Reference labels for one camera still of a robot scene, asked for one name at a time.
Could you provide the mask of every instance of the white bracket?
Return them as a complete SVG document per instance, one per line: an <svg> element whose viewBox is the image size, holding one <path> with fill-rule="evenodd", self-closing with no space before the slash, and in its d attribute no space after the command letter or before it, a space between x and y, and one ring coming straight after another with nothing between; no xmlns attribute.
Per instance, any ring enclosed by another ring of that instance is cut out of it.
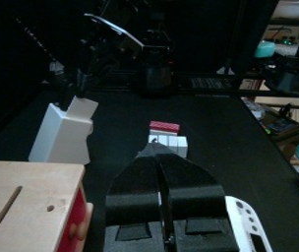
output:
<svg viewBox="0 0 299 252"><path fill-rule="evenodd" d="M76 96L68 111L50 104L30 161L79 164L91 162L87 137L94 131L91 118L98 106L95 101Z"/></svg>

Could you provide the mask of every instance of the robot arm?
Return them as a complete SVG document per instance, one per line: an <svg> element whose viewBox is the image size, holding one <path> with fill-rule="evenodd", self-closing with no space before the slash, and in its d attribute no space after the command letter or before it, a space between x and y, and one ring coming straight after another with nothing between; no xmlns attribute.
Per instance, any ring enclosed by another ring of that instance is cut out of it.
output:
<svg viewBox="0 0 299 252"><path fill-rule="evenodd" d="M171 69L166 56L173 43L163 29L161 4L146 0L110 0L101 15L86 14L91 32L83 39L84 64L79 71L76 96L101 83L103 76L119 67L125 57L139 62L142 71L133 86L142 92L161 93L171 85ZM142 27L130 31L130 23L145 17Z"/></svg>

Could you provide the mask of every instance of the black equipment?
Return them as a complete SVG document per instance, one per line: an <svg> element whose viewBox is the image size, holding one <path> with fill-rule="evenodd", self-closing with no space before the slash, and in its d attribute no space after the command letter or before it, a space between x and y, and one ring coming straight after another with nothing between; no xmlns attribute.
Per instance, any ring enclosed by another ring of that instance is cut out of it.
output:
<svg viewBox="0 0 299 252"><path fill-rule="evenodd" d="M265 65L262 75L272 90L299 95L299 46L296 56L281 56L273 64Z"/></svg>

